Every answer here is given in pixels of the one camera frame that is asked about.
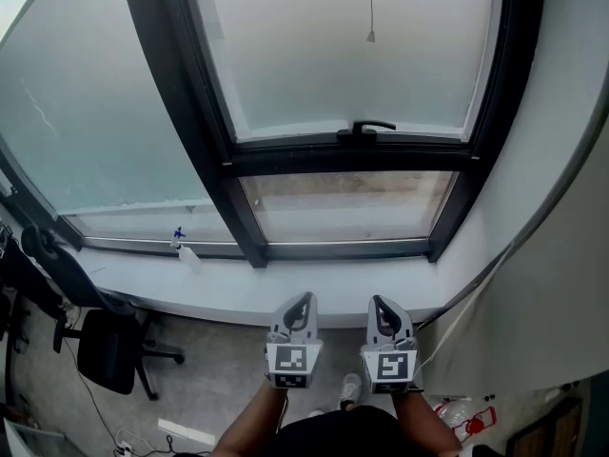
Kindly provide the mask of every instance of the black office chair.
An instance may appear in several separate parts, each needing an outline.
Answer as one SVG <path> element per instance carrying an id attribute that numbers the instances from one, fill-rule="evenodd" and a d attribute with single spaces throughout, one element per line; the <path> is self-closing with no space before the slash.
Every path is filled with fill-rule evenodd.
<path id="1" fill-rule="evenodd" d="M 137 370 L 147 397 L 150 401 L 158 400 L 157 394 L 150 390 L 142 357 L 166 357 L 182 364 L 184 356 L 178 352 L 159 352 L 144 347 L 154 346 L 152 341 L 146 340 L 154 314 L 150 313 L 140 326 L 134 307 L 101 293 L 48 231 L 34 225 L 26 227 L 21 235 L 21 245 L 74 305 L 99 308 L 87 313 L 82 330 L 65 328 L 65 315 L 60 318 L 53 340 L 55 351 L 60 352 L 64 338 L 80 339 L 78 370 L 84 376 L 106 389 L 130 394 Z"/>

